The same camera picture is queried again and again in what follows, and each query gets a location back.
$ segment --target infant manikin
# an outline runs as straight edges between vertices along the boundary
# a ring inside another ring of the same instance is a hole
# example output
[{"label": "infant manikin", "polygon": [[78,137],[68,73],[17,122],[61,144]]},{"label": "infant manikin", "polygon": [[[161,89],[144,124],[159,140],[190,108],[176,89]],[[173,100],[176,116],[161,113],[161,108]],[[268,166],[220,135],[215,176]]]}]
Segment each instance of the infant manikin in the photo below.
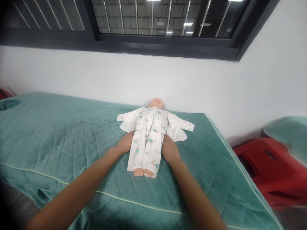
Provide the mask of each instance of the infant manikin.
[{"label": "infant manikin", "polygon": [[127,167],[128,171],[134,171],[134,176],[157,177],[164,134],[173,141],[184,141],[186,134],[182,129],[194,129],[190,122],[163,110],[159,98],[153,99],[148,108],[118,115],[117,120],[124,121],[122,130],[135,130]]}]

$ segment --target doll foot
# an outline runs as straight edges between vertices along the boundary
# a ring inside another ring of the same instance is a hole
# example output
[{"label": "doll foot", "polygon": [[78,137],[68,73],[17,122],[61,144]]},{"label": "doll foot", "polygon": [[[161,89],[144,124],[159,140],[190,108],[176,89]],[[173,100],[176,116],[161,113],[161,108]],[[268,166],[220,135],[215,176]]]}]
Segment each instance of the doll foot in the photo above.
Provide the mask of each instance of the doll foot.
[{"label": "doll foot", "polygon": [[138,168],[134,170],[134,176],[143,176],[143,169],[142,168]]},{"label": "doll foot", "polygon": [[146,174],[148,177],[153,177],[154,173],[148,169],[144,169],[143,172]]}]

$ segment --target white wall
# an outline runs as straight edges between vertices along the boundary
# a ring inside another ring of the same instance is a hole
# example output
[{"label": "white wall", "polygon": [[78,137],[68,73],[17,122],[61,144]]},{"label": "white wall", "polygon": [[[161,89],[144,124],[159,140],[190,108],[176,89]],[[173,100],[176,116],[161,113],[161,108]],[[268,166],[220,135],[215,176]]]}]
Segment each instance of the white wall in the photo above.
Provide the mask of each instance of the white wall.
[{"label": "white wall", "polygon": [[307,1],[281,0],[240,63],[0,48],[0,86],[203,112],[235,145],[267,123],[307,115]]}]

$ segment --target forearm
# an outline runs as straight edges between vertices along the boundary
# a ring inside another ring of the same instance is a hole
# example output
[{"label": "forearm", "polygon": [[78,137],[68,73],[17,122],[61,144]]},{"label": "forearm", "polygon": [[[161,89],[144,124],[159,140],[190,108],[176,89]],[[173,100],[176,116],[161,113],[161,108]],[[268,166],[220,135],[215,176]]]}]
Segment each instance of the forearm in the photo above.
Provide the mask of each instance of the forearm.
[{"label": "forearm", "polygon": [[35,215],[25,229],[67,229],[93,197],[100,182],[120,157],[111,148]]},{"label": "forearm", "polygon": [[183,161],[171,165],[197,229],[228,229]]}]

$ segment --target window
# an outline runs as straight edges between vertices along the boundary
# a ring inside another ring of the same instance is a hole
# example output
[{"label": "window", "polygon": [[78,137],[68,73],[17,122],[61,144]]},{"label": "window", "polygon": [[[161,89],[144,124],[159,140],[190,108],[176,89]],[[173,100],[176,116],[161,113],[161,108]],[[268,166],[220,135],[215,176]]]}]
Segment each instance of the window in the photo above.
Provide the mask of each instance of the window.
[{"label": "window", "polygon": [[10,0],[1,44],[239,61],[279,0]]}]

